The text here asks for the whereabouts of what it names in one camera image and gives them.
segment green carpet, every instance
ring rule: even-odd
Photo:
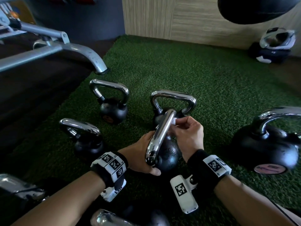
[[[49,176],[67,181],[76,179],[88,171],[88,167],[73,155],[73,143],[58,127],[60,119],[92,123],[100,128],[109,146],[120,149],[151,129],[151,92],[169,89],[189,93],[197,99],[197,107],[191,115],[204,126],[207,152],[223,156],[233,173],[248,186],[260,190],[283,207],[301,206],[300,167],[285,175],[261,176],[234,164],[223,148],[230,143],[235,131],[249,124],[259,112],[276,106],[301,106],[301,99],[270,73],[268,65],[250,59],[246,51],[134,36],[119,38],[104,61],[111,72],[106,76],[92,73],[83,81],[69,99],[8,157],[6,172],[30,182]],[[99,105],[88,87],[94,78],[118,81],[129,88],[129,115],[120,125],[111,126],[100,119]],[[120,95],[112,89],[101,90],[105,96]],[[159,99],[159,102],[177,109],[184,106],[171,99]],[[297,120],[282,119],[273,124],[287,131],[301,129]],[[183,160],[178,171],[184,177],[189,176]],[[128,173],[126,178],[126,187],[108,205],[111,211],[130,201],[143,199],[159,205],[172,225],[235,224],[235,219],[214,196],[198,197],[199,209],[185,215],[174,194],[170,193],[169,181],[164,183],[134,173]]]

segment pink oval label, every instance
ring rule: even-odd
[[[259,174],[277,175],[286,171],[286,168],[277,164],[261,164],[254,167],[254,171]]]

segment dark blue wall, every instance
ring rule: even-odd
[[[70,39],[96,41],[125,34],[122,0],[98,0],[95,5],[57,5],[48,0],[26,0],[36,23],[64,31]]]

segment black wristband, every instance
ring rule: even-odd
[[[123,166],[124,170],[122,168],[122,165],[120,166],[120,163],[118,161],[116,161],[116,156],[118,156],[124,162],[124,164],[125,164],[125,168]],[[108,164],[110,164],[111,170],[113,169],[113,170],[115,170],[115,172],[118,172],[118,171],[122,172],[121,175],[116,174],[117,180],[115,180],[115,182],[112,180],[112,174],[110,174],[105,168]],[[106,185],[106,188],[114,187],[115,190],[119,190],[122,187],[122,184],[124,181],[124,173],[128,166],[129,166],[129,163],[123,154],[121,154],[119,152],[106,152],[92,163],[91,170],[94,171],[95,173],[97,173],[99,175],[99,177],[102,178],[102,180],[104,181],[104,183]]]
[[[192,173],[194,181],[201,184],[198,189],[205,193],[211,193],[224,175],[218,177],[210,167],[203,162],[205,158],[210,156],[207,152],[199,149],[187,161],[187,165]]]

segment wrist strap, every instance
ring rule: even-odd
[[[209,155],[200,149],[195,152],[187,162],[192,172],[193,179],[196,180],[206,192],[212,192],[219,181],[232,169],[216,155]]]
[[[107,187],[119,190],[122,187],[124,173],[129,166],[126,157],[119,152],[106,152],[91,164],[91,170],[97,173]]]

